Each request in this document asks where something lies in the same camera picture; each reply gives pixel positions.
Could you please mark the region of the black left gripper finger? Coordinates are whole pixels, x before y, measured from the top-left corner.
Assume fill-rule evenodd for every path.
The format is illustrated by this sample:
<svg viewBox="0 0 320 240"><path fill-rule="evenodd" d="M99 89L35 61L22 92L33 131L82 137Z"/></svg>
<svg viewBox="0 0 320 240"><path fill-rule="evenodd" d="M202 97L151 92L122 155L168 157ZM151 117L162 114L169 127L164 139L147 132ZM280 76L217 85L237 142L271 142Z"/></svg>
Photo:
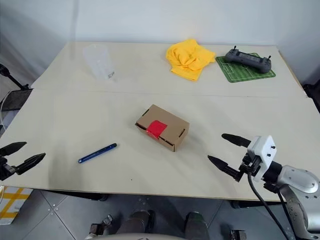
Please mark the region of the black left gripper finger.
<svg viewBox="0 0 320 240"><path fill-rule="evenodd" d="M27 144L27 142L21 141L21 142L13 142L9 145L1 147L0 148L0 156L1 157L9 156L9 155L17 152L18 150L20 150L26 144Z"/></svg>
<svg viewBox="0 0 320 240"><path fill-rule="evenodd" d="M40 153L28 158L22 164L15 167L15 173L17 175L22 175L23 173L27 172L28 170L35 167L38 163L40 163L45 155L45 153Z"/></svg>

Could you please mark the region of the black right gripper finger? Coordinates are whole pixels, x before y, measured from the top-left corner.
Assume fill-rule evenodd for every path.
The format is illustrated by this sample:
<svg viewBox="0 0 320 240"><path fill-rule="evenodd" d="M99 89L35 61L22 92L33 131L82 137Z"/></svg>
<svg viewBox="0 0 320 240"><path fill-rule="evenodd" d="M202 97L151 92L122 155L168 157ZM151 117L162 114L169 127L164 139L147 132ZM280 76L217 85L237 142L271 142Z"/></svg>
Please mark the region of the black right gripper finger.
<svg viewBox="0 0 320 240"><path fill-rule="evenodd" d="M209 161L214 164L220 171L226 173L227 175L231 176L235 181L239 182L243 176L243 172L241 172L240 170L236 170L233 169L232 167L230 167L225 161L208 155L207 156Z"/></svg>
<svg viewBox="0 0 320 240"><path fill-rule="evenodd" d="M239 147L247 148L251 143L251 141L246 139L246 138L243 138L243 137L238 136L238 135L229 134L229 133L223 133L221 135L221 137L223 139L229 141L230 143L232 143L234 145L237 145Z"/></svg>

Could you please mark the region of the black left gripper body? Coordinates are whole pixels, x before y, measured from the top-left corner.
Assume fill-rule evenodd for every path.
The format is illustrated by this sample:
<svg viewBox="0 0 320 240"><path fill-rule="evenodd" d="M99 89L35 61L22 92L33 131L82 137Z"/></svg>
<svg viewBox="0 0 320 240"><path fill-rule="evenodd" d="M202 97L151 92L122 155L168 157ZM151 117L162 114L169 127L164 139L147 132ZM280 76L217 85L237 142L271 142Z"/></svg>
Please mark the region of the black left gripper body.
<svg viewBox="0 0 320 240"><path fill-rule="evenodd" d="M0 180L4 181L16 173L16 168L7 164L8 160L0 157Z"/></svg>

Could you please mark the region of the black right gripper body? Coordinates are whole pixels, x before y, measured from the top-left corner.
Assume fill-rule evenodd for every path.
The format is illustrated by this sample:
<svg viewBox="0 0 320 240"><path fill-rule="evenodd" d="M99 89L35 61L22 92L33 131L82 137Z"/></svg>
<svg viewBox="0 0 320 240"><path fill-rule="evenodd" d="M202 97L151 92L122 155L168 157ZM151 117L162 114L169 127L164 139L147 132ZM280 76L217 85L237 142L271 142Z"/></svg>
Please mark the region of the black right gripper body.
<svg viewBox="0 0 320 240"><path fill-rule="evenodd" d="M244 174L251 174L252 176L256 176L258 171L260 170L261 166L260 164L262 163L262 159L258 155L253 155L251 156L249 152L246 152L243 159L242 163L239 167L239 177L242 177Z"/></svg>

